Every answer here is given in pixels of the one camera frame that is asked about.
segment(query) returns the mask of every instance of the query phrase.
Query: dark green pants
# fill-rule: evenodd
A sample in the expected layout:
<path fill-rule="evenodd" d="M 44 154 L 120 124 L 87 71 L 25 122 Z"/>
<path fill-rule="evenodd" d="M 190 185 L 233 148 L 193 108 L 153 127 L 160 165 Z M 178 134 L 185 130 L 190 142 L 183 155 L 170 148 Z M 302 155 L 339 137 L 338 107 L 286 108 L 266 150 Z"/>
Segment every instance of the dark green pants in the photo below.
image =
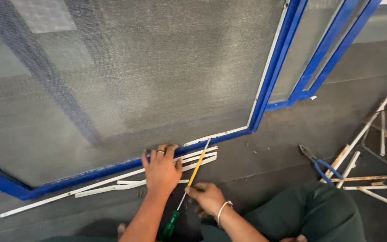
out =
<path fill-rule="evenodd" d="M 306 236 L 308 242 L 364 242 L 358 208 L 344 190 L 310 182 L 284 190 L 243 216 L 271 242 Z M 212 225 L 202 225 L 205 242 L 230 241 Z"/>

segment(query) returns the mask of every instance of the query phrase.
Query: person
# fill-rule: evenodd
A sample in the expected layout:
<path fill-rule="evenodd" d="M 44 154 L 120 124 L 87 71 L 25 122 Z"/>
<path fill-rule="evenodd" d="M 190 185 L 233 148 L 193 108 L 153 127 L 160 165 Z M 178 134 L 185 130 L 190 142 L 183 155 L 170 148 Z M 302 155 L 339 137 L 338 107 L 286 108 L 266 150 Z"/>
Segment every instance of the person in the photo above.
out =
<path fill-rule="evenodd" d="M 181 178 L 177 145 L 146 151 L 142 163 L 148 192 L 137 214 L 124 228 L 119 242 L 153 242 L 171 192 Z M 284 190 L 271 201 L 241 216 L 228 205 L 215 184 L 186 187 L 201 218 L 212 216 L 218 225 L 203 224 L 204 241 L 233 242 L 364 242 L 363 226 L 353 199 L 343 190 L 309 182 Z"/>

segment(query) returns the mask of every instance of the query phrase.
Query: hand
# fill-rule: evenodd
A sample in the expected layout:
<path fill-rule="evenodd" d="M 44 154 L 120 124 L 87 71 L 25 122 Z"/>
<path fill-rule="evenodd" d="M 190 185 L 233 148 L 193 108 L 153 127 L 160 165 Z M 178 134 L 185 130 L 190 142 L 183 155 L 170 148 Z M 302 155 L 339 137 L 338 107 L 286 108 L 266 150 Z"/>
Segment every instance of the hand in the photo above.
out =
<path fill-rule="evenodd" d="M 226 202 L 222 191 L 213 183 L 197 183 L 186 187 L 185 192 L 199 203 L 200 206 L 196 207 L 195 211 L 201 218 L 212 215 L 217 219 L 220 209 Z"/>
<path fill-rule="evenodd" d="M 304 235 L 300 234 L 296 238 L 284 238 L 280 240 L 280 242 L 307 242 L 307 238 Z"/>
<path fill-rule="evenodd" d="M 150 152 L 150 163 L 146 151 L 142 155 L 142 163 L 146 173 L 147 189 L 150 193 L 169 196 L 181 178 L 181 159 L 174 165 L 174 150 L 177 145 L 160 145 L 158 150 Z"/>

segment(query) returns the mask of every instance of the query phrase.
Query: window screen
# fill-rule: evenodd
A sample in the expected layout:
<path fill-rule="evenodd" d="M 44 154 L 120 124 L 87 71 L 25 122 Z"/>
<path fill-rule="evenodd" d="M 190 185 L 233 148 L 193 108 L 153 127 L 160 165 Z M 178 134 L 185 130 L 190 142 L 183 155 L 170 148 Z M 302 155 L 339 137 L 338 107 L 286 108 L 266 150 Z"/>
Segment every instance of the window screen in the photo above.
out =
<path fill-rule="evenodd" d="M 0 0 L 0 168 L 31 186 L 247 124 L 284 0 Z"/>

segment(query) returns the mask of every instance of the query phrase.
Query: silver bangle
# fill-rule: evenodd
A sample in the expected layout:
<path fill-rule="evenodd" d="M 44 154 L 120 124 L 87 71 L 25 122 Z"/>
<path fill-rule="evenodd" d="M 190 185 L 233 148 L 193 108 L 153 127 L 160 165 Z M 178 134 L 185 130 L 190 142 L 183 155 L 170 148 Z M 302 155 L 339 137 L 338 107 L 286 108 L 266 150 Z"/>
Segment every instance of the silver bangle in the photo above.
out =
<path fill-rule="evenodd" d="M 228 206 L 230 206 L 231 208 L 232 208 L 232 205 L 233 205 L 231 201 L 227 201 L 227 202 L 223 203 L 223 205 L 222 205 L 222 207 L 221 207 L 221 209 L 219 210 L 219 213 L 218 213 L 218 226 L 219 226 L 219 228 L 222 228 L 222 227 L 220 226 L 220 214 L 222 213 L 223 207 L 224 207 L 225 205 L 227 205 L 227 204 L 228 204 Z"/>

